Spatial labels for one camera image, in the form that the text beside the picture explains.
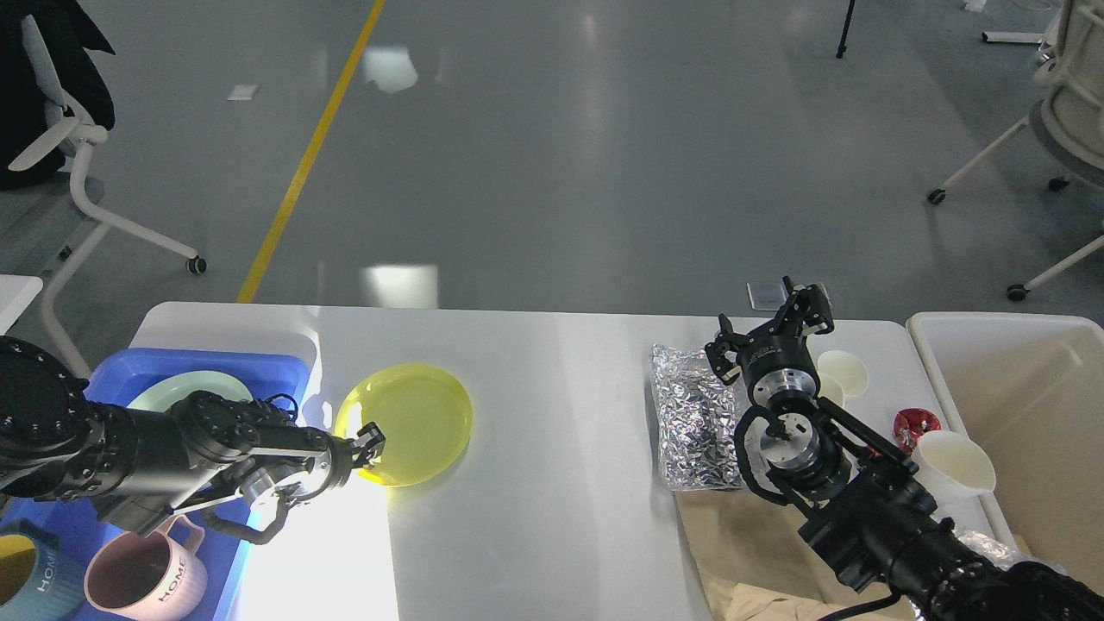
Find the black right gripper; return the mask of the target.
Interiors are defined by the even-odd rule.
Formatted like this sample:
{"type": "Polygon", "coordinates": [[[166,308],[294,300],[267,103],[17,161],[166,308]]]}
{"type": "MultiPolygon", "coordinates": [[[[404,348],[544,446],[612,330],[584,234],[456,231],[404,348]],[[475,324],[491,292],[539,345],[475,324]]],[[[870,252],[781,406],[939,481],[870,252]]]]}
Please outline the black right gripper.
{"type": "Polygon", "coordinates": [[[784,404],[809,402],[820,396],[820,378],[813,364],[808,336],[835,330],[831,301],[819,284],[803,285],[783,278],[786,299],[772,319],[772,334],[743,335],[726,315],[718,315],[718,331],[705,343],[710,369],[723,386],[743,377],[751,406],[781,410],[784,404]]]}

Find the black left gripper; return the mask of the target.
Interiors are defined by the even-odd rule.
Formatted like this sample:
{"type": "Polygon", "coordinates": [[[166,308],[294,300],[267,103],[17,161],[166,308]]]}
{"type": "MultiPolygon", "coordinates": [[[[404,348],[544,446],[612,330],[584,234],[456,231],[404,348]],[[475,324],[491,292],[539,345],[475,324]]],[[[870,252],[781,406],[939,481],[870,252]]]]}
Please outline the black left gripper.
{"type": "Polygon", "coordinates": [[[354,469],[374,469],[385,446],[382,429],[367,422],[350,441],[323,434],[319,455],[253,457],[241,476],[241,498],[253,508],[279,499],[293,505],[310,502],[343,487],[354,469]]]}

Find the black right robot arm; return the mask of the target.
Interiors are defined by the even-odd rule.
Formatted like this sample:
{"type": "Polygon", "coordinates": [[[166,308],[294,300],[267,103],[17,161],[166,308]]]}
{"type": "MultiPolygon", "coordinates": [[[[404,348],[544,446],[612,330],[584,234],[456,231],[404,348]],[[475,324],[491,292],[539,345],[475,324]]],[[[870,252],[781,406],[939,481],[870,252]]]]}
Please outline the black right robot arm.
{"type": "Polygon", "coordinates": [[[817,284],[783,278],[786,298],[742,334],[720,315],[705,358],[725,386],[742,382],[750,404],[732,440],[737,472],[761,499],[793,505],[800,537],[838,581],[887,598],[831,613],[843,620],[907,599],[926,620],[1100,620],[1101,596],[1038,561],[996,567],[934,520],[936,499],[919,464],[841,406],[820,394],[807,338],[834,331],[831,303],[817,284]]]}

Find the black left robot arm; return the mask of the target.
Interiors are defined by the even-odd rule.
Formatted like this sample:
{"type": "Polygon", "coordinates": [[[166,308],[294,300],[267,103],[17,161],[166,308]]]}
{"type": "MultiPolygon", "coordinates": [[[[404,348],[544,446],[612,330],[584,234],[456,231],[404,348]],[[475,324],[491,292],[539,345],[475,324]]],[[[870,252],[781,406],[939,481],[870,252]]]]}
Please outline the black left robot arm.
{"type": "Polygon", "coordinates": [[[265,545],[289,512],[381,460],[386,436],[301,427],[266,400],[197,390],[164,412],[100,404],[34,343],[1,346],[3,499],[91,499],[100,522],[148,537],[197,512],[210,530],[265,545]]]}

